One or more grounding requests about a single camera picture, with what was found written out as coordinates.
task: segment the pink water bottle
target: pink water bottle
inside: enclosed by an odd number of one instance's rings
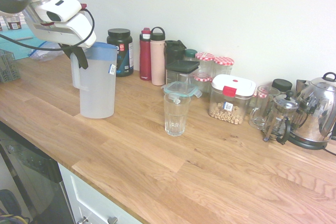
[[[144,28],[140,34],[140,79],[152,80],[151,74],[151,30]]]
[[[158,28],[162,32],[154,33]],[[161,27],[154,27],[151,32],[151,65],[152,65],[152,84],[161,86],[165,84],[165,68],[164,68],[164,45],[165,32]]]

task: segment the plastic water pitcher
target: plastic water pitcher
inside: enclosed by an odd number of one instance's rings
[[[108,118],[114,113],[117,48],[96,42],[85,51],[89,67],[79,68],[71,54],[72,84],[79,89],[80,113],[87,118]]]

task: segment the drinking glass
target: drinking glass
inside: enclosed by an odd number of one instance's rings
[[[256,129],[263,130],[267,115],[269,114],[273,98],[280,95],[280,91],[269,86],[259,86],[257,89],[257,102],[259,107],[252,109],[249,124]]]
[[[180,93],[164,95],[164,129],[170,136],[180,136],[185,130],[190,97]]]

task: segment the plastic bag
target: plastic bag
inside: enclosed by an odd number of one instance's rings
[[[38,47],[41,48],[60,48],[56,42],[44,41]],[[32,50],[28,56],[34,60],[47,61],[56,58],[57,56],[63,55],[63,51],[42,51],[42,50]]]

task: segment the dish rack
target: dish rack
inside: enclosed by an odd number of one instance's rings
[[[0,81],[9,82],[20,78],[12,52],[0,49]]]

